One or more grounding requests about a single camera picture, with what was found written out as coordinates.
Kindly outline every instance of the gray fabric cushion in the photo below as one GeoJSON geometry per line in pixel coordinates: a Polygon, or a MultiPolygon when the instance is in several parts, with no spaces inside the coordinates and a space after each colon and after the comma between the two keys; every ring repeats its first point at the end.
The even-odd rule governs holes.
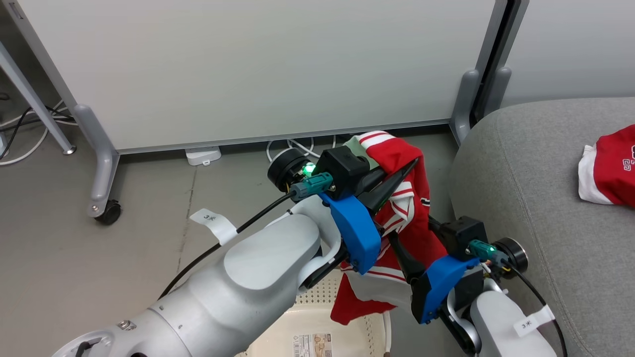
{"type": "MultiPolygon", "coordinates": [[[[508,107],[473,128],[450,174],[457,217],[484,221],[490,241],[508,236],[525,248],[527,277],[570,356],[635,356],[635,210],[577,192],[584,145],[633,123],[635,98],[508,107]]],[[[519,279],[507,287],[526,314],[540,307],[519,279]]],[[[555,329],[541,331],[560,354],[555,329]]]]}

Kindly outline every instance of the white partition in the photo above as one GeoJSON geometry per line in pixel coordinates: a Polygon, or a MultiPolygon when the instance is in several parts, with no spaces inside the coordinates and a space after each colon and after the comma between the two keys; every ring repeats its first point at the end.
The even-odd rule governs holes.
{"type": "Polygon", "coordinates": [[[635,96],[635,3],[531,0],[506,67],[502,107],[559,98],[635,96]]]}
{"type": "Polygon", "coordinates": [[[19,0],[118,151],[447,119],[494,0],[19,0]]]}

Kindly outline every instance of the white tag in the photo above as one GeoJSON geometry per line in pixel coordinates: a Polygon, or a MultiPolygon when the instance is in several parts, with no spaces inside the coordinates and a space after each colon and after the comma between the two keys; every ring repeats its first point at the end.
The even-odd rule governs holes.
{"type": "Polygon", "coordinates": [[[293,357],[333,357],[330,333],[293,336],[293,357]]]}
{"type": "Polygon", "coordinates": [[[542,309],[515,323],[514,329],[520,337],[523,337],[529,334],[531,331],[534,331],[536,328],[538,328],[538,326],[544,325],[547,322],[555,319],[556,317],[551,312],[549,305],[545,305],[542,307],[542,309]]]}
{"type": "Polygon", "coordinates": [[[218,238],[220,245],[225,245],[238,235],[236,227],[229,222],[229,219],[205,208],[191,215],[190,219],[209,228],[218,238]]]}

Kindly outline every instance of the blue bracket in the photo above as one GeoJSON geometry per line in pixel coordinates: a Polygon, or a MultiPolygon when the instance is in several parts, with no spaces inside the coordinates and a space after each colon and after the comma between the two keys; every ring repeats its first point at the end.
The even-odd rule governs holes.
{"type": "Polygon", "coordinates": [[[435,260],[424,275],[419,278],[417,286],[413,287],[412,309],[417,321],[428,323],[436,318],[437,309],[463,278],[463,274],[479,265],[480,262],[478,258],[462,262],[449,255],[435,260]]]}
{"type": "Polygon", "coordinates": [[[351,265],[360,274],[366,273],[377,261],[382,240],[368,210],[355,196],[335,201],[324,192],[318,195],[331,208],[331,216],[351,255],[351,265]]]}

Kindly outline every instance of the floor seam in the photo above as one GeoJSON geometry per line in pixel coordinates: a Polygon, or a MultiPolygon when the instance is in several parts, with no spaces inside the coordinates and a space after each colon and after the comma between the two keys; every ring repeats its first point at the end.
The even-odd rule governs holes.
{"type": "Polygon", "coordinates": [[[183,233],[181,236],[181,245],[178,247],[178,263],[177,273],[181,269],[181,258],[183,257],[183,249],[185,248],[185,240],[187,239],[187,232],[190,229],[190,210],[192,209],[192,199],[194,197],[194,185],[196,184],[196,174],[198,173],[198,166],[194,169],[194,177],[192,178],[192,188],[190,188],[190,201],[187,204],[187,213],[185,214],[185,226],[183,227],[183,233]]]}

